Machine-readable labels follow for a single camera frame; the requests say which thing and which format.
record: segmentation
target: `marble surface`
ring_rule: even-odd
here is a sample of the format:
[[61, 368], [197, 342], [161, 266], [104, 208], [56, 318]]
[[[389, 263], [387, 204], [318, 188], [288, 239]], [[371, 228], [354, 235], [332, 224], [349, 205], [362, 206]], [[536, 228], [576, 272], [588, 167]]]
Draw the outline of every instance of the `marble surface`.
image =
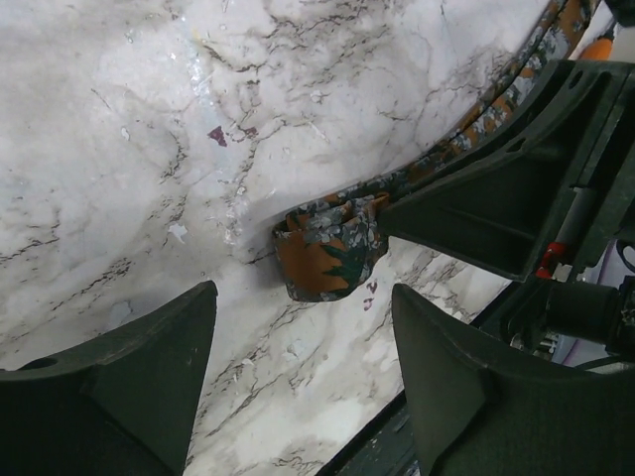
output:
[[391, 239], [293, 303], [269, 227], [425, 150], [545, 3], [0, 0], [0, 367], [212, 279], [186, 475], [314, 474], [401, 389], [392, 285], [469, 319], [504, 282]]

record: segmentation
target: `orange camouflage strap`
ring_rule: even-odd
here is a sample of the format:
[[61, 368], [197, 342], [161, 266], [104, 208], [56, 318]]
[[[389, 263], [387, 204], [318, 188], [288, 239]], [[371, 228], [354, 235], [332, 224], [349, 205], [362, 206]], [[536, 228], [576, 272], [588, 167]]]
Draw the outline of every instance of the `orange camouflage strap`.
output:
[[273, 230], [287, 291], [294, 300], [345, 298], [388, 251], [377, 214], [418, 182], [496, 132], [527, 98], [550, 60], [576, 47], [599, 0], [551, 0], [525, 45], [457, 125], [414, 162], [389, 174], [310, 201]]

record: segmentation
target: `dark green plastic bracket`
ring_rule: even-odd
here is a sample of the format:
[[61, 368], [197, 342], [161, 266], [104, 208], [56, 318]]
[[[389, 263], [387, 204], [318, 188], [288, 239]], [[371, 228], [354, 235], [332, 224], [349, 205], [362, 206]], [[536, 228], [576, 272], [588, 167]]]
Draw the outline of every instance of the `dark green plastic bracket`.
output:
[[0, 372], [0, 475], [184, 471], [216, 316], [202, 283], [163, 307]]
[[547, 362], [405, 285], [392, 313], [422, 476], [635, 474], [634, 369]]
[[506, 126], [382, 211], [379, 227], [516, 281], [564, 243], [575, 276], [629, 225], [634, 123], [635, 64], [550, 63]]

